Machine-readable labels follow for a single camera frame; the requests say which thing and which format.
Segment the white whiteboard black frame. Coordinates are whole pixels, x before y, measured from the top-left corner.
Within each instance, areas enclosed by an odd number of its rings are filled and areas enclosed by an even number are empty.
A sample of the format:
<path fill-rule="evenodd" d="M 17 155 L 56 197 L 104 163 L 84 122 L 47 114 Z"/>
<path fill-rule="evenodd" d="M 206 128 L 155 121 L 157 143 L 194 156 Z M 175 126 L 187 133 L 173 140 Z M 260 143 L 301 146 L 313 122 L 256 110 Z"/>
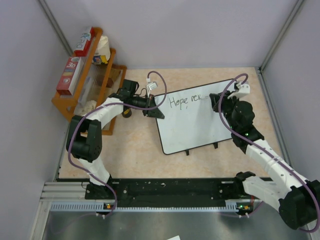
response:
<path fill-rule="evenodd" d="M 219 94 L 229 79 L 167 93 L 156 119 L 162 152 L 171 155 L 231 139 L 218 113 L 212 110 L 209 94 Z"/>

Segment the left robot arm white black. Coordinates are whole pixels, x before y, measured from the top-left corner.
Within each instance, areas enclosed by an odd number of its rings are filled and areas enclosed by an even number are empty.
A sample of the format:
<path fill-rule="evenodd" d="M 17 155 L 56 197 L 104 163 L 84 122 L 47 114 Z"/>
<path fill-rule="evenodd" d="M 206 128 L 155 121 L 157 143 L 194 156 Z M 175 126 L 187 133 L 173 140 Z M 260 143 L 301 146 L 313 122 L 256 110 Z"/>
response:
<path fill-rule="evenodd" d="M 104 167 L 101 159 L 102 129 L 116 116 L 131 108 L 141 110 L 145 117 L 164 119 L 159 106 L 151 91 L 157 88 L 156 82 L 147 79 L 146 94 L 136 94 L 139 83 L 125 79 L 122 87 L 112 93 L 96 109 L 85 115 L 74 115 L 70 122 L 66 150 L 71 165 L 85 171 L 89 175 L 90 183 L 96 186 L 96 192 L 102 198 L 109 198 L 114 191 L 108 183 L 111 175 Z"/>

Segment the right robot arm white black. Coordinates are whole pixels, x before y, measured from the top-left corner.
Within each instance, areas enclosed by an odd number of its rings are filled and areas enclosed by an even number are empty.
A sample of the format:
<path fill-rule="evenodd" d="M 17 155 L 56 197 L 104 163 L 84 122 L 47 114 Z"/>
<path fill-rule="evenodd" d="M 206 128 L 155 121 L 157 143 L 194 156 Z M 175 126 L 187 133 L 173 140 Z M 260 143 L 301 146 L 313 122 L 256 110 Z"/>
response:
<path fill-rule="evenodd" d="M 212 110 L 231 132 L 233 143 L 255 160 L 273 183 L 252 172 L 239 172 L 234 178 L 233 192 L 239 198 L 254 196 L 276 210 L 284 223 L 293 230 L 315 221 L 320 227 L 320 182 L 310 181 L 297 173 L 277 155 L 255 128 L 252 105 L 233 96 L 232 92 L 209 94 Z"/>

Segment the orange wooden shelf rack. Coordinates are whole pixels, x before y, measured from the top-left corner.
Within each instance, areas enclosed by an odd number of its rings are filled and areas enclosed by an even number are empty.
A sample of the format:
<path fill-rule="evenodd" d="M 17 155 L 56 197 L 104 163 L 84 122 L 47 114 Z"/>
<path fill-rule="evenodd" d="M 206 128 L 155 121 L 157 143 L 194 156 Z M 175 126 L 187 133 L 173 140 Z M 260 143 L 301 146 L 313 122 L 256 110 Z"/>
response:
<path fill-rule="evenodd" d="M 78 105 L 84 106 L 86 102 L 96 101 L 96 107 L 101 105 L 109 94 L 116 87 L 121 87 L 125 79 L 127 67 L 125 65 L 114 64 L 116 50 L 110 48 L 110 58 L 107 64 L 95 65 L 92 63 L 99 40 L 103 35 L 103 30 L 99 27 L 94 27 L 94 37 L 92 39 L 90 48 L 86 56 L 81 57 L 83 66 L 79 77 L 77 79 L 76 87 L 73 95 L 59 95 L 57 90 L 52 98 L 53 105 L 60 111 L 60 113 L 70 121 L 75 115 L 75 109 Z M 108 75 L 113 66 L 120 66 L 121 73 L 114 83 L 109 88 L 106 87 Z"/>

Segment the lower red foil box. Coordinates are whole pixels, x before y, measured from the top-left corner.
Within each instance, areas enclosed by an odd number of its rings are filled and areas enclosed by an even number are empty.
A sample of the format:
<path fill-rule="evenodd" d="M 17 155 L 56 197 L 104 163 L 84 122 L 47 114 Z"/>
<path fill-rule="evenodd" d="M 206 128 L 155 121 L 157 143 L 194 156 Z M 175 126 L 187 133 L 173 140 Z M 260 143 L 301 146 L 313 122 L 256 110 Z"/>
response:
<path fill-rule="evenodd" d="M 56 91 L 61 96 L 72 96 L 74 94 L 78 77 L 81 73 L 83 60 L 81 57 L 69 57 L 60 80 L 56 86 Z"/>

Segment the upper red white box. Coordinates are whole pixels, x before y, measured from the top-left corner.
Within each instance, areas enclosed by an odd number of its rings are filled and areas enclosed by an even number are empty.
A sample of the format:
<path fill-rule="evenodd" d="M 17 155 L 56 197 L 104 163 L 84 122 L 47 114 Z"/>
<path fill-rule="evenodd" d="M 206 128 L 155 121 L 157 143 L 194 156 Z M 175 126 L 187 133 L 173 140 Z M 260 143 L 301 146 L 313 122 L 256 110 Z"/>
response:
<path fill-rule="evenodd" d="M 81 35 L 79 40 L 76 43 L 74 54 L 76 57 L 86 57 L 90 49 L 95 31 L 92 26 L 86 27 Z"/>

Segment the white paper sheet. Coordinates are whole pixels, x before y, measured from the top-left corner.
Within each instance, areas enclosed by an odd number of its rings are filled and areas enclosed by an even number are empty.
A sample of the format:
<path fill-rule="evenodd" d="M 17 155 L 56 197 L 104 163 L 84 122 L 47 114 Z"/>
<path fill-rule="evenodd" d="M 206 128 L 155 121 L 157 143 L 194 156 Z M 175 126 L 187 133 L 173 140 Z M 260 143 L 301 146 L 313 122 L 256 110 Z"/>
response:
<path fill-rule="evenodd" d="M 179 235 L 173 236 L 171 238 L 168 238 L 167 240 L 181 240 Z"/>

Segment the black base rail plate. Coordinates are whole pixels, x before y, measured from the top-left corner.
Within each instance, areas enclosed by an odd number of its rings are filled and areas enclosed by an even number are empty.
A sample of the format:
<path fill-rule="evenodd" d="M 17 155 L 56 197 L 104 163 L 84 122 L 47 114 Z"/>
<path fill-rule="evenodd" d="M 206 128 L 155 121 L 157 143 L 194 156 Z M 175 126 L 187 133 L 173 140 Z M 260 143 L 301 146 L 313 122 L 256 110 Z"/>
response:
<path fill-rule="evenodd" d="M 108 186 L 86 186 L 87 200 L 117 199 L 119 208 L 224 207 L 227 200 L 251 204 L 232 178 L 113 178 Z"/>

